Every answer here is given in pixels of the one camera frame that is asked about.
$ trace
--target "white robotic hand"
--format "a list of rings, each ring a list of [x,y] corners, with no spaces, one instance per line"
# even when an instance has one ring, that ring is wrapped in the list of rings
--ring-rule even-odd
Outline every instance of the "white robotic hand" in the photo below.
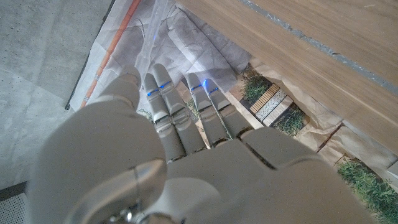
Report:
[[[29,184],[33,223],[373,222],[315,153],[253,130],[191,73],[207,149],[166,69],[154,71],[143,85],[155,128],[135,112],[132,69],[48,139]]]
[[[156,64],[154,71],[154,75],[146,75],[143,85],[152,108],[155,129],[165,148],[166,159],[175,161],[206,149],[165,67]],[[252,130],[212,80],[205,80],[202,85],[198,77],[191,73],[187,76],[187,82],[211,147],[228,141],[229,136],[239,138],[246,131]]]

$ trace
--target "wooden panel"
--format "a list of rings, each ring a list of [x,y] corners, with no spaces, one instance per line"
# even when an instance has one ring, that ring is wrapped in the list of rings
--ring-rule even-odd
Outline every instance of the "wooden panel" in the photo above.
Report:
[[[279,86],[275,83],[272,84],[271,87],[269,87],[268,90],[253,104],[253,106],[250,107],[250,110],[253,113],[257,113],[278,90]]]
[[[256,113],[256,117],[260,121],[263,121],[285,97],[286,93],[279,89],[275,95]]]
[[[398,86],[397,1],[252,2]]]
[[[292,103],[293,100],[289,96],[286,96],[284,100],[282,100],[282,102],[280,102],[279,105],[275,107],[275,109],[262,121],[264,125],[269,127],[280,115],[282,115],[283,112],[285,112],[287,108],[289,108]]]
[[[314,99],[398,154],[397,96],[241,2],[179,1]]]

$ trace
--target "gray floor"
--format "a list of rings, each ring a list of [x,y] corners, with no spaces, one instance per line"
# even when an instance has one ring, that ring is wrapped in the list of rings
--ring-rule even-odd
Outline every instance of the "gray floor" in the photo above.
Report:
[[[16,0],[0,7],[0,189],[29,179],[111,0]]]

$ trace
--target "small wooden block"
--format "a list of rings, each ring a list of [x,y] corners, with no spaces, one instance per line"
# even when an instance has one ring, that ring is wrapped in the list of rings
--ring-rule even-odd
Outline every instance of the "small wooden block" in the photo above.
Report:
[[[286,97],[283,90],[278,90],[275,95],[256,113],[256,117],[263,121],[275,107]]]
[[[286,96],[262,122],[269,127],[292,103],[293,100],[289,96]]]

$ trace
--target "grass patch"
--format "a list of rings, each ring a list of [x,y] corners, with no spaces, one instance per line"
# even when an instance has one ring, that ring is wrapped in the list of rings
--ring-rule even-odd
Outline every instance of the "grass patch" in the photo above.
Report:
[[[150,122],[154,122],[154,119],[152,118],[152,114],[144,109],[139,109],[137,110],[137,114],[139,115],[143,115],[144,117],[146,117]]]
[[[199,120],[199,112],[197,110],[197,107],[195,106],[195,102],[193,101],[193,99],[188,100],[185,103],[185,106],[192,112],[192,115],[194,118],[192,118],[194,121],[198,121]]]
[[[338,173],[382,224],[398,223],[398,193],[359,161],[338,166]]]
[[[261,75],[251,76],[244,81],[243,98],[252,105],[266,92],[268,87],[269,81],[265,77]]]
[[[303,128],[304,118],[305,113],[296,104],[293,104],[272,127],[293,137]]]

